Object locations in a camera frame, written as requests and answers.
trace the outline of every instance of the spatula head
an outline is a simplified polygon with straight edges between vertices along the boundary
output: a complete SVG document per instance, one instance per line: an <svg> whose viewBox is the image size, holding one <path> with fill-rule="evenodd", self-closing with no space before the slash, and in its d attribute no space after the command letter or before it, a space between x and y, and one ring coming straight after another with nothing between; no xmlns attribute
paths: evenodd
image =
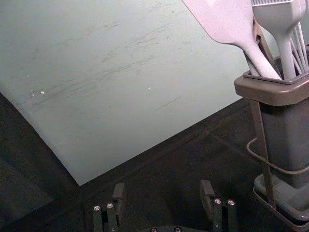
<svg viewBox="0 0 309 232"><path fill-rule="evenodd" d="M213 40L222 44L241 46L246 39L252 39L251 0L183 0L183 2Z"/></svg>

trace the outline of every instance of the white spatula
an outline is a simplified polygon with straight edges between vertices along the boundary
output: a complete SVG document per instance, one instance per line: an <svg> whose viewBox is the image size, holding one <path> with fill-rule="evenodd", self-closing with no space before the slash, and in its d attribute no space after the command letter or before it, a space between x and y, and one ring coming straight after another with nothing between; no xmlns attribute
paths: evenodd
<svg viewBox="0 0 309 232"><path fill-rule="evenodd" d="M263 77L281 79L253 37L251 0L183 0L183 2L213 40L240 47Z"/></svg>

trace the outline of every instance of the metal screw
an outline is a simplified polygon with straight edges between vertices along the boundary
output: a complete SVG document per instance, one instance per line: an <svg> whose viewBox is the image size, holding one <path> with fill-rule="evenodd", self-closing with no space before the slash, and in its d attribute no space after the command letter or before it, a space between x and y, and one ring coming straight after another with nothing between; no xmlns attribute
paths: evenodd
<svg viewBox="0 0 309 232"><path fill-rule="evenodd" d="M107 204L106 207L108 207L109 209L110 209L110 208L113 208L113 207L114 207L114 204L113 204L113 203L109 203L109 204Z"/></svg>
<svg viewBox="0 0 309 232"><path fill-rule="evenodd" d="M180 227L175 227L175 228L174 228L174 231L175 231L175 232L182 232L182 229L181 229Z"/></svg>
<svg viewBox="0 0 309 232"><path fill-rule="evenodd" d="M221 204L221 200L218 199L218 198L214 199L214 202L215 202L216 204Z"/></svg>
<svg viewBox="0 0 309 232"><path fill-rule="evenodd" d="M227 203L228 203L229 205L235 205L235 202L234 202L233 200L228 200Z"/></svg>
<svg viewBox="0 0 309 232"><path fill-rule="evenodd" d="M99 211L101 209L101 207L99 205L96 205L95 207L93 207L94 211Z"/></svg>

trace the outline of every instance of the light green surface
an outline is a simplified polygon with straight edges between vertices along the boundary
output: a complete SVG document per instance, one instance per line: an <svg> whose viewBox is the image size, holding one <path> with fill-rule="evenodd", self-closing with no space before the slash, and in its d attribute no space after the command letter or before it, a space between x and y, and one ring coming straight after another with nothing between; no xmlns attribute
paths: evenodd
<svg viewBox="0 0 309 232"><path fill-rule="evenodd" d="M238 100L248 70L181 0L4 0L0 22L0 91L79 184Z"/></svg>

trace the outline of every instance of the brush bristles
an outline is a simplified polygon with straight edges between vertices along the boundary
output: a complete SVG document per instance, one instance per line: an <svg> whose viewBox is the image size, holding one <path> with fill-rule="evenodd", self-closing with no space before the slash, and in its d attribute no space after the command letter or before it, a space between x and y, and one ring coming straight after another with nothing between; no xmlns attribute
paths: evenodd
<svg viewBox="0 0 309 232"><path fill-rule="evenodd" d="M273 5L292 1L294 0L252 0L252 6Z"/></svg>

